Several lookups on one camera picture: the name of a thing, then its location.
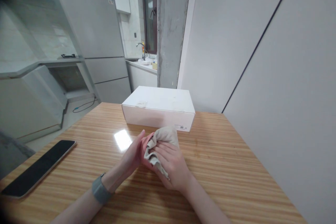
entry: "beige cloth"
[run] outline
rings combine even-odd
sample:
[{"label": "beige cloth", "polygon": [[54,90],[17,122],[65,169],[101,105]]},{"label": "beige cloth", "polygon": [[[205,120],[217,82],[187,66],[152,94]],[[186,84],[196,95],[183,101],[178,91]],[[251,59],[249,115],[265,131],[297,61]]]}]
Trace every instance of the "beige cloth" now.
[{"label": "beige cloth", "polygon": [[160,160],[155,152],[149,153],[149,150],[154,148],[158,141],[168,142],[179,147],[179,139],[177,138],[177,131],[173,127],[163,127],[155,131],[153,137],[148,141],[144,158],[148,160],[153,166],[156,166],[158,170],[167,178],[168,173],[162,167]]}]

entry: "label on box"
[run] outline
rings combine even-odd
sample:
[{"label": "label on box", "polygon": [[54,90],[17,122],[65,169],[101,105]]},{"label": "label on box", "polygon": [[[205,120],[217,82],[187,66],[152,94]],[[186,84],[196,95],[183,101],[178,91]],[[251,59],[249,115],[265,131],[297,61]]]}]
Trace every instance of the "label on box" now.
[{"label": "label on box", "polygon": [[175,128],[178,130],[187,130],[187,127],[184,127],[183,125],[178,125],[178,124],[175,124]]}]

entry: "box lid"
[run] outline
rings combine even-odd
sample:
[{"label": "box lid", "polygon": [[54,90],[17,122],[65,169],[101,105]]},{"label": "box lid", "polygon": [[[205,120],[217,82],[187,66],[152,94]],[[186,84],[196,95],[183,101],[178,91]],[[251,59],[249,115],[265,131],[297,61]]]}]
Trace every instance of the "box lid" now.
[{"label": "box lid", "polygon": [[195,114],[189,90],[139,86],[122,105]]}]

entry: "window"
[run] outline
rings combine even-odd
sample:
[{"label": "window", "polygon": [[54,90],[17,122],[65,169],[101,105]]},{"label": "window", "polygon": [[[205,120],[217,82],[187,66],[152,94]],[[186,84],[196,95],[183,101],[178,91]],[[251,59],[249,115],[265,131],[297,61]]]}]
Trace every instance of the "window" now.
[{"label": "window", "polygon": [[143,0],[145,46],[148,53],[156,54],[158,40],[157,0]]}]

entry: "watch strap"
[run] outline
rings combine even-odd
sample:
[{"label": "watch strap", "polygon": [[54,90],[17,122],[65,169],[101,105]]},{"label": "watch strap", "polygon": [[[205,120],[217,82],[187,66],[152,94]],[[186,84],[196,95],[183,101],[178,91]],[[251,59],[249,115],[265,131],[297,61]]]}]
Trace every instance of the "watch strap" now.
[{"label": "watch strap", "polygon": [[100,175],[96,180],[92,183],[92,193],[96,200],[104,205],[108,202],[108,200],[111,198],[112,193],[110,193],[105,186],[102,183],[102,177],[105,173]]}]

